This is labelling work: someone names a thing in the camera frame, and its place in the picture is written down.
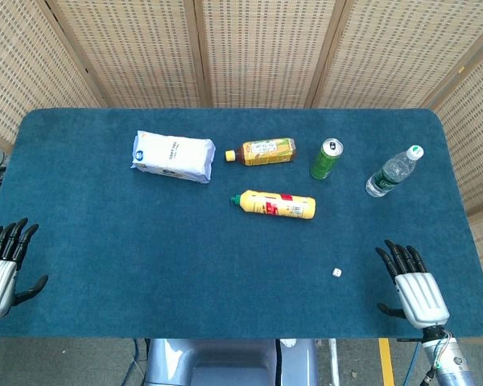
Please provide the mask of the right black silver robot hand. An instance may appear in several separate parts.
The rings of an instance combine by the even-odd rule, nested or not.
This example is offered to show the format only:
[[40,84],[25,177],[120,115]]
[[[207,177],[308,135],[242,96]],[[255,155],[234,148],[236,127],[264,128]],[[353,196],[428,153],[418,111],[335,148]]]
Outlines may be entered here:
[[440,288],[423,262],[418,251],[386,240],[388,251],[377,248],[386,270],[394,283],[401,301],[400,309],[391,309],[383,303],[378,309],[391,317],[404,318],[416,329],[443,326],[450,314]]

